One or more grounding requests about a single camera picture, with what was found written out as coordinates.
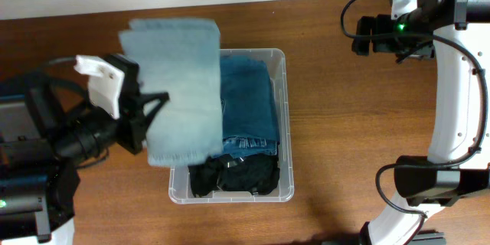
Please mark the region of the dark blue jeans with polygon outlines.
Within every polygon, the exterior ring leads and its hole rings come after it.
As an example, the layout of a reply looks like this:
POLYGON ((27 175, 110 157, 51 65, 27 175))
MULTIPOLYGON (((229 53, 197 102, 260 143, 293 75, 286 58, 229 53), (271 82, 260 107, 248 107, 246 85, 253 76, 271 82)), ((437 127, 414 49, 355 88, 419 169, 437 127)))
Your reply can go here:
POLYGON ((246 56, 220 59, 223 150, 215 158, 276 155, 280 144, 274 93, 266 64, 246 56))

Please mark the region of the black taped clothing bundle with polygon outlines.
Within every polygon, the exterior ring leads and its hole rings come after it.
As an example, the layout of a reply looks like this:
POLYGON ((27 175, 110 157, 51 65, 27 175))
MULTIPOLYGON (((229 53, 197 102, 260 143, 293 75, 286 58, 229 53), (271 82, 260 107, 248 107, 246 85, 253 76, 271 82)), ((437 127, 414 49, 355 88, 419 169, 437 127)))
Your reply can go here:
POLYGON ((223 191, 222 173, 231 160, 229 155, 208 158, 203 164, 188 166, 191 193, 196 198, 209 195, 212 191, 223 191))

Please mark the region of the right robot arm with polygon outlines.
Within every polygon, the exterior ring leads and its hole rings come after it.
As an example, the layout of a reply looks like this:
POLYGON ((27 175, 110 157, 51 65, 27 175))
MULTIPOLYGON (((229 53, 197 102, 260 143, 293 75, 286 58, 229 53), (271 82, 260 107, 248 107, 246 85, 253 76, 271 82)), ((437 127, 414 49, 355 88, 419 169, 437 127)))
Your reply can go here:
POLYGON ((352 50, 437 63, 436 120, 427 156, 390 165, 396 191, 361 228, 359 244, 443 244, 424 223, 458 200, 489 191, 489 0, 390 0, 364 16, 352 50))

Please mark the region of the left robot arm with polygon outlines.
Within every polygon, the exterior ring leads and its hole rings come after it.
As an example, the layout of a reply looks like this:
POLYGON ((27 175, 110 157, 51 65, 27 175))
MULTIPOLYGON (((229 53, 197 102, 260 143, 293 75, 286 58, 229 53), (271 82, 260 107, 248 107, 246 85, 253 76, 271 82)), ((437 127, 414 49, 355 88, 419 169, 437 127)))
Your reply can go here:
POLYGON ((79 170, 142 151, 167 93, 144 94, 120 54, 72 57, 81 87, 35 70, 1 83, 1 242, 70 244, 79 170))

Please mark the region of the light grey jeans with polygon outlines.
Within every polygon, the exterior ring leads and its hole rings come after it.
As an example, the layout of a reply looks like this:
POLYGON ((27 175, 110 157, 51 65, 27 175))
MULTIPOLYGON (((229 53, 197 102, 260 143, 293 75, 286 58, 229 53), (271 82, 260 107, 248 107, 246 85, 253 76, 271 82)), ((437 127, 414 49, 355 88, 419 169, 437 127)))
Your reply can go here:
POLYGON ((132 19, 120 32, 141 92, 169 95, 146 133, 151 166, 199 165, 222 151, 220 37, 202 18, 132 19))

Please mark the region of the dark green taped clothing bundle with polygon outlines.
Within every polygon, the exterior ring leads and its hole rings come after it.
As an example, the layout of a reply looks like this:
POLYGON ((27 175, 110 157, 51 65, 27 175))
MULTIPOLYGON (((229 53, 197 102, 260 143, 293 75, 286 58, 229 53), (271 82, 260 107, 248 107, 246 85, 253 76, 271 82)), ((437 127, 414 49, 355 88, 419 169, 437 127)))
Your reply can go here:
POLYGON ((277 188, 280 178, 279 158, 263 153, 223 161, 217 186, 222 191, 246 191, 268 195, 277 188))

